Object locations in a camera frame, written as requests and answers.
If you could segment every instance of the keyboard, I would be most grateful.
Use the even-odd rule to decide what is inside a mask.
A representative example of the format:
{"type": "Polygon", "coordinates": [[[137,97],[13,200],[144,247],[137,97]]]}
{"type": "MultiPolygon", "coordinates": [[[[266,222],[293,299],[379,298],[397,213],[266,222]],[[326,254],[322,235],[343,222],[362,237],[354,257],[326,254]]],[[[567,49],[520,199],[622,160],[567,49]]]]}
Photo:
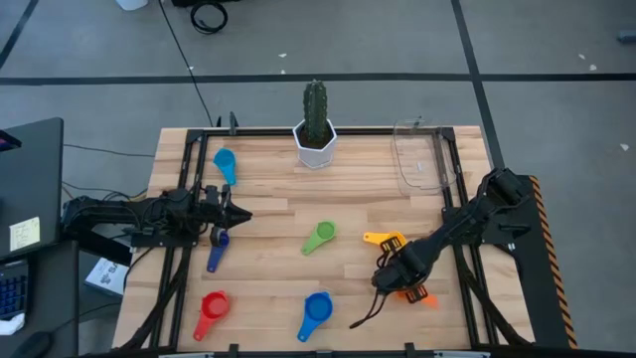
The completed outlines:
{"type": "Polygon", "coordinates": [[[0,319],[11,319],[27,310],[29,265],[19,260],[0,265],[0,319]]]}

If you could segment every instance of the red measuring cup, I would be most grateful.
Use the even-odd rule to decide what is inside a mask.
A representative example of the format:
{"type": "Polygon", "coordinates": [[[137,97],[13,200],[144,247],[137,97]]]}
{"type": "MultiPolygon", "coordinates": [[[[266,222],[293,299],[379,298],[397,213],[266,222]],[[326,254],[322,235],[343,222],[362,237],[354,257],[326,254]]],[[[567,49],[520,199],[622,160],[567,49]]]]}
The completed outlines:
{"type": "Polygon", "coordinates": [[[217,320],[221,319],[230,311],[230,301],[224,291],[210,292],[203,297],[201,302],[201,316],[195,329],[195,340],[201,341],[208,333],[208,329],[217,320]]]}

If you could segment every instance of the yellow sticky note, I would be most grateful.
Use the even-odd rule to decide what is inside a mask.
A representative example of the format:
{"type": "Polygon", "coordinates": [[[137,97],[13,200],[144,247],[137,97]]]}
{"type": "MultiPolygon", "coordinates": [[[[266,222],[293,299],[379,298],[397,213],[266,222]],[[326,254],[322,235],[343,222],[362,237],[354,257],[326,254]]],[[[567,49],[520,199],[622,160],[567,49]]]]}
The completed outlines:
{"type": "Polygon", "coordinates": [[[10,250],[16,251],[40,242],[40,218],[25,220],[9,227],[10,250]]]}

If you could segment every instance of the wooden table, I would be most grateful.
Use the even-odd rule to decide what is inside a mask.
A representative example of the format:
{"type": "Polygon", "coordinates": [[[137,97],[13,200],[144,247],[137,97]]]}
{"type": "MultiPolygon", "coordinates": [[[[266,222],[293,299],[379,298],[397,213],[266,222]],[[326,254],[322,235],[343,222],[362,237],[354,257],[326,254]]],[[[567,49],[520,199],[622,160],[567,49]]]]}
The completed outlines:
{"type": "MultiPolygon", "coordinates": [[[[490,170],[484,141],[478,126],[457,126],[455,133],[466,187],[472,196],[490,170]]],[[[149,196],[176,187],[185,135],[186,129],[163,129],[149,196]]],[[[392,295],[377,317],[349,329],[367,313],[374,296],[370,277],[380,249],[364,243],[363,232],[401,231],[412,240],[427,236],[442,224],[440,193],[404,196],[398,189],[391,140],[389,135],[341,136],[333,164],[312,171],[298,162],[292,136],[212,138],[203,184],[224,183],[212,158],[221,147],[233,150],[238,159],[233,200],[254,216],[231,229],[231,247],[216,273],[206,271],[209,233],[201,235],[190,264],[179,351],[227,351],[231,343],[246,351],[398,350],[405,342],[413,342],[417,349],[468,348],[450,248],[441,253],[426,282],[429,292],[439,299],[439,309],[408,304],[392,295]],[[337,223],[336,239],[308,257],[301,255],[305,239],[323,220],[337,223]],[[231,297],[232,309],[197,342],[192,335],[201,299],[220,289],[231,297]],[[334,313],[308,342],[300,343],[296,334],[304,299],[321,290],[330,292],[334,313]]],[[[191,172],[196,166],[195,154],[191,172]]],[[[193,177],[189,175],[188,186],[193,177]]],[[[487,246],[481,248],[481,255],[492,300],[519,333],[532,340],[514,261],[487,246]]],[[[130,338],[154,304],[163,258],[164,249],[155,249],[130,274],[113,346],[130,338]]],[[[480,338],[485,342],[481,308],[474,296],[473,302],[480,338]]],[[[168,341],[171,316],[169,307],[162,344],[168,341]]]]}

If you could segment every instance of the clear plastic container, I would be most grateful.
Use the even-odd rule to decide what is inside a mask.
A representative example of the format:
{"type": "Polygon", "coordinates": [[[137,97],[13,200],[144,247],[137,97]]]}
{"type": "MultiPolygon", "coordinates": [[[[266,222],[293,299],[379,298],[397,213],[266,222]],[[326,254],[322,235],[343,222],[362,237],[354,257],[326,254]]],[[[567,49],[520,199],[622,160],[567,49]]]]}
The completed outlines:
{"type": "Polygon", "coordinates": [[[394,124],[394,162],[404,195],[430,195],[455,182],[450,149],[441,128],[426,124],[425,119],[394,124]]]}

